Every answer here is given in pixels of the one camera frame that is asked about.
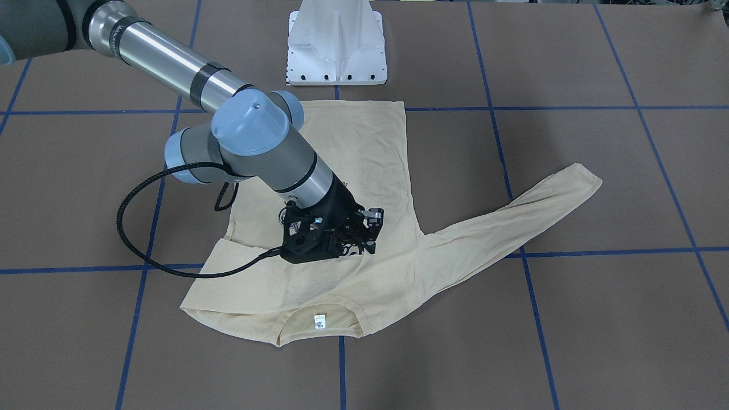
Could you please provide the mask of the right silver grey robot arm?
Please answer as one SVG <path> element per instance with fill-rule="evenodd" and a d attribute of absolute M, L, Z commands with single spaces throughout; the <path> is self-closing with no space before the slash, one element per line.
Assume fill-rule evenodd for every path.
<path fill-rule="evenodd" d="M 167 140 L 167 171 L 192 184 L 257 177 L 280 195 L 282 244 L 266 257 L 336 259 L 349 245 L 375 252 L 383 210 L 357 203 L 304 139 L 303 107 L 293 94 L 263 93 L 123 1 L 2 2 L 3 64 L 68 50 L 117 58 L 212 114 L 210 124 Z"/>

